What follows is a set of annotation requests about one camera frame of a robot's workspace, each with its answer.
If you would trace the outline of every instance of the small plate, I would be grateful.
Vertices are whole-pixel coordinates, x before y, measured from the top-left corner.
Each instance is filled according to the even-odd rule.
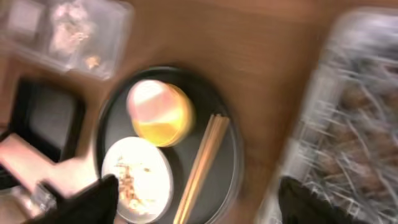
[[[120,178],[120,168],[116,165],[121,157],[124,163],[142,163],[153,174],[156,174],[156,178],[153,178],[153,184],[150,186],[152,191],[150,191],[158,197],[156,197],[157,202],[154,211],[145,214],[131,210],[124,202],[119,200],[119,215],[131,223],[154,222],[168,209],[173,196],[173,175],[169,162],[163,153],[147,140],[137,137],[123,138],[114,143],[106,153],[101,176],[114,174],[117,178]]]

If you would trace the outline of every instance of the dish rack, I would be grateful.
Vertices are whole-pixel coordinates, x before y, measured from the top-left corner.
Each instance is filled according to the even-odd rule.
[[[258,224],[282,223],[279,177],[368,223],[398,223],[398,13],[339,20],[315,70]]]

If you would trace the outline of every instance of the wooden table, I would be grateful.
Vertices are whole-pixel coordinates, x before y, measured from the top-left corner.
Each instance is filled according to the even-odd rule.
[[[93,136],[101,106],[112,89],[152,65],[193,70],[221,92],[243,134],[243,185],[220,221],[229,224],[254,220],[335,18],[356,6],[398,6],[393,0],[130,2],[135,20],[114,78],[101,82],[76,72],[58,75],[12,57],[6,69],[0,66],[6,75],[0,91],[0,125],[8,120],[21,76],[46,80],[81,95],[87,112],[76,158],[56,165],[54,172],[84,174],[84,185],[96,179]],[[73,193],[64,190],[67,195]]]

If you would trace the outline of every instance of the clear plastic container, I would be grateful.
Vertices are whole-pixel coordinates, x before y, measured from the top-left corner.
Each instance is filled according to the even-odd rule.
[[[130,5],[14,0],[7,8],[0,14],[0,25],[4,39],[18,54],[60,72],[76,69],[100,79],[114,75],[129,33]]]
[[[398,223],[397,22],[361,9],[337,23],[256,223],[282,223],[282,175],[359,220]]]

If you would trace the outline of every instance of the chopsticks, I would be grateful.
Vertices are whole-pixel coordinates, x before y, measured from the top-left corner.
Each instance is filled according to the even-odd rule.
[[[229,118],[211,115],[173,224],[186,224],[224,138]]]

